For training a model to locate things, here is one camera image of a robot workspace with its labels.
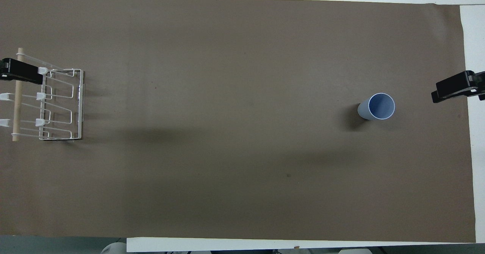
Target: white object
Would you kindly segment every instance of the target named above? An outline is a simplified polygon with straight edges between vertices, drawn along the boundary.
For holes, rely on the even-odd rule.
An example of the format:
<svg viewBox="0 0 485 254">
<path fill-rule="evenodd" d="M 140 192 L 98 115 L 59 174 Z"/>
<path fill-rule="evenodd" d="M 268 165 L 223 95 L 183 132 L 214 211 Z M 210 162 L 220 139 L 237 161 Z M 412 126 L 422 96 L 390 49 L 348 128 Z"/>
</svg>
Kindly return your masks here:
<svg viewBox="0 0 485 254">
<path fill-rule="evenodd" d="M 394 114 L 395 109 L 396 104 L 391 96 L 376 93 L 359 104 L 357 112 L 366 120 L 386 120 Z"/>
<path fill-rule="evenodd" d="M 44 119 L 35 119 L 35 126 L 44 126 L 47 121 Z"/>
<path fill-rule="evenodd" d="M 10 121 L 10 119 L 0 119 L 0 126 L 3 126 L 3 127 L 8 127 L 8 122 Z"/>
<path fill-rule="evenodd" d="M 40 75 L 46 75 L 47 74 L 47 68 L 45 68 L 45 67 L 39 67 L 37 69 L 37 73 L 40 74 Z"/>
<path fill-rule="evenodd" d="M 100 254 L 128 254 L 128 252 L 126 252 L 126 243 L 116 242 L 109 244 Z"/>
<path fill-rule="evenodd" d="M 461 6 L 463 40 L 465 42 L 465 68 L 485 70 L 485 5 Z M 485 242 L 485 101 L 468 98 L 470 126 L 471 169 L 473 174 L 473 200 L 475 203 L 475 235 L 477 243 Z"/>
<path fill-rule="evenodd" d="M 0 93 L 0 101 L 10 101 L 8 93 Z"/>
<path fill-rule="evenodd" d="M 47 94 L 45 94 L 44 92 L 37 92 L 37 97 L 36 97 L 36 99 L 37 99 L 38 101 L 40 101 L 40 100 L 44 100 L 46 97 L 47 97 Z"/>
<path fill-rule="evenodd" d="M 443 242 L 375 242 L 375 241 L 325 241 L 325 240 L 252 240 L 215 238 L 167 238 L 134 237 L 127 238 L 128 252 L 157 251 L 210 251 L 234 249 L 293 249 L 341 248 L 391 245 L 453 244 Z"/>
</svg>

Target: brown paper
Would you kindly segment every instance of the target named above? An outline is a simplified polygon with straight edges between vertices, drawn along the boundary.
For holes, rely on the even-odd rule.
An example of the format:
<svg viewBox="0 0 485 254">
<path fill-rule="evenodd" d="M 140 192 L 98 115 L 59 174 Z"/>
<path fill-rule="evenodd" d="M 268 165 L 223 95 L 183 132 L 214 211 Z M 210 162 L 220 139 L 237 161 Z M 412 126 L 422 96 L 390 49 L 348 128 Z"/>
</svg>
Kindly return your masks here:
<svg viewBox="0 0 485 254">
<path fill-rule="evenodd" d="M 83 140 L 0 128 L 2 234 L 475 242 L 466 99 L 430 95 L 465 68 L 458 6 L 0 6 L 2 58 L 86 71 Z M 377 92 L 395 114 L 364 121 Z"/>
</svg>

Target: white wire rack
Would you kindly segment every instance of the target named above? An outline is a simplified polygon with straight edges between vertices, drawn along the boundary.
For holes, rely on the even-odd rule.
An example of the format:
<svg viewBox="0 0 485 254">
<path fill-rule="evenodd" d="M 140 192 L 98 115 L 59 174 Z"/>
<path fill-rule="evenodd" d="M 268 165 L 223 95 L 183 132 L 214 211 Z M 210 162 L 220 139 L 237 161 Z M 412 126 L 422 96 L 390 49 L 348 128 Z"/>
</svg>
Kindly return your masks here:
<svg viewBox="0 0 485 254">
<path fill-rule="evenodd" d="M 18 53 L 39 67 L 43 76 L 40 92 L 23 95 L 22 98 L 35 99 L 38 105 L 21 103 L 23 106 L 40 110 L 39 118 L 20 119 L 21 132 L 13 136 L 36 137 L 40 140 L 79 140 L 83 133 L 84 71 L 62 69 L 45 61 Z M 14 93 L 0 93 L 0 101 L 14 102 Z M 13 127 L 11 119 L 0 119 L 0 126 Z"/>
</svg>

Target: plastic cup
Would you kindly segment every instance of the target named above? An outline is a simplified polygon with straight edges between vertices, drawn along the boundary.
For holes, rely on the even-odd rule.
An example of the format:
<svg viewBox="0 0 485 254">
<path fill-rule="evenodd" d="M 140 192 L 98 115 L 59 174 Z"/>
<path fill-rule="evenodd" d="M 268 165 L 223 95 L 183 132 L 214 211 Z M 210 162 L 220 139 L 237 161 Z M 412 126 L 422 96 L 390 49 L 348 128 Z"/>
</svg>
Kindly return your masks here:
<svg viewBox="0 0 485 254">
<path fill-rule="evenodd" d="M 391 96 L 376 93 L 359 104 L 357 112 L 366 120 L 386 120 L 394 114 L 395 109 L 396 104 Z"/>
</svg>

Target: dish rack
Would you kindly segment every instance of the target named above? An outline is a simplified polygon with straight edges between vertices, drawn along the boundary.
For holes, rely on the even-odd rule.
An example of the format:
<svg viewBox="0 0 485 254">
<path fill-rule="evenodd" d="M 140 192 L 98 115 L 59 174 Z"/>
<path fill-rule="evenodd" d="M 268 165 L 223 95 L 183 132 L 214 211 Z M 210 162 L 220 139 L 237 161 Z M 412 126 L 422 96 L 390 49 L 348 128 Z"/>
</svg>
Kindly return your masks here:
<svg viewBox="0 0 485 254">
<path fill-rule="evenodd" d="M 24 54 L 22 48 L 19 48 L 17 60 L 42 65 L 38 66 L 37 71 L 42 75 L 40 92 L 32 95 L 22 94 L 23 82 L 21 81 L 27 80 L 21 79 L 16 80 L 15 93 L 0 93 L 0 101 L 14 102 L 13 118 L 0 119 L 0 126 L 13 128 L 13 141 L 19 140 L 19 137 L 36 137 L 40 140 L 80 140 L 83 136 L 84 71 L 62 69 Z M 22 106 L 38 109 L 39 117 L 21 119 Z"/>
</svg>

